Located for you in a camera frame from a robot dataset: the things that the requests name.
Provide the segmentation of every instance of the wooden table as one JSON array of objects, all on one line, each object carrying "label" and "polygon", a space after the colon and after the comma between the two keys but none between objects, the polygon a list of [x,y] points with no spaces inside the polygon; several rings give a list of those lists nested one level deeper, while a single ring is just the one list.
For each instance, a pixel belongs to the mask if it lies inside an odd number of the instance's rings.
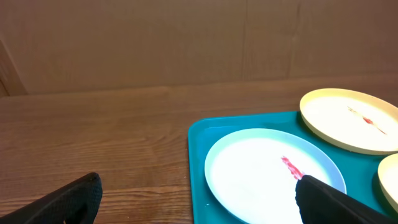
[{"label": "wooden table", "polygon": [[0,215],[97,172],[96,223],[192,223],[187,130],[196,120],[298,110],[325,87],[398,105],[397,86],[397,75],[369,75],[1,98]]}]

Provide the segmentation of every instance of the teal tray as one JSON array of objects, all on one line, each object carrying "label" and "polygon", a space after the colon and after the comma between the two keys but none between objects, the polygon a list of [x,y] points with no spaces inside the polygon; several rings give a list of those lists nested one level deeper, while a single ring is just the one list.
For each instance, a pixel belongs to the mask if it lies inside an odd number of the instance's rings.
[{"label": "teal tray", "polygon": [[192,189],[193,219],[202,223],[241,223],[217,201],[205,179],[208,151],[223,136],[247,128],[269,128],[301,137],[319,147],[338,166],[347,186],[347,194],[365,205],[398,220],[398,214],[381,192],[377,167],[385,156],[369,156],[333,146],[313,134],[300,112],[208,118],[197,121],[188,131],[188,153]]}]

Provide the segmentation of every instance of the red mark on plate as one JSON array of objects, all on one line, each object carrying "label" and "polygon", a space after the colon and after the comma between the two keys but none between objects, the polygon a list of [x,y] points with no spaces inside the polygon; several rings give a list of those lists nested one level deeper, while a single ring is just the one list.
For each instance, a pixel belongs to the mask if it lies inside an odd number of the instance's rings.
[{"label": "red mark on plate", "polygon": [[355,110],[353,110],[353,109],[350,108],[349,106],[348,106],[348,110],[351,111],[351,112],[353,112],[355,115],[358,115],[358,116],[362,117],[362,119],[363,119],[366,123],[368,123],[368,124],[370,124],[370,125],[373,125],[373,126],[374,126],[375,128],[377,128],[381,133],[386,134],[386,133],[385,133],[384,131],[382,131],[375,123],[373,123],[373,121],[372,121],[371,119],[366,118],[365,116],[363,116],[363,115],[361,115],[360,113],[356,112]]},{"label": "red mark on plate", "polygon": [[301,180],[301,178],[305,175],[304,172],[300,172],[297,167],[295,167],[288,158],[285,156],[281,158],[282,162],[287,165],[287,168],[290,170],[290,173],[293,174],[296,180]]}]

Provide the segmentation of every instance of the wooden panel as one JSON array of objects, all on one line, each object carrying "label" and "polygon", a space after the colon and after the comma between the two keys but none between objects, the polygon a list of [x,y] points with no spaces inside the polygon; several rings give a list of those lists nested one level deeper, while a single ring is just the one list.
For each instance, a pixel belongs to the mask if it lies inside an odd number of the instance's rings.
[{"label": "wooden panel", "polygon": [[26,94],[17,70],[0,39],[0,96],[2,95],[1,92],[3,94],[8,93],[11,96]]},{"label": "wooden panel", "polygon": [[398,1],[302,1],[292,77],[398,72]]},{"label": "wooden panel", "polygon": [[96,223],[192,223],[193,122],[297,110],[306,92],[328,86],[398,105],[397,82],[380,74],[2,98],[0,216],[95,171],[104,188]]},{"label": "wooden panel", "polygon": [[249,0],[243,75],[246,80],[284,78],[290,70],[299,0]]},{"label": "wooden panel", "polygon": [[3,36],[29,93],[241,78],[242,0],[3,0]]}]

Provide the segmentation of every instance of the cream plate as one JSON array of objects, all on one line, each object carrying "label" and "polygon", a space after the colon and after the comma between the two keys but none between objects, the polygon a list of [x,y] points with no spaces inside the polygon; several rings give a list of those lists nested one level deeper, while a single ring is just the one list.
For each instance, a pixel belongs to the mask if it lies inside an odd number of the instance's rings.
[{"label": "cream plate", "polygon": [[377,174],[381,190],[388,202],[398,212],[398,154],[384,158],[379,164]]},{"label": "cream plate", "polygon": [[213,195],[246,223],[302,223],[295,186],[304,174],[346,193],[343,176],[324,152],[282,131],[236,131],[218,140],[205,161]]},{"label": "cream plate", "polygon": [[398,108],[365,93],[321,89],[300,102],[307,126],[324,140],[363,154],[398,151]]}]

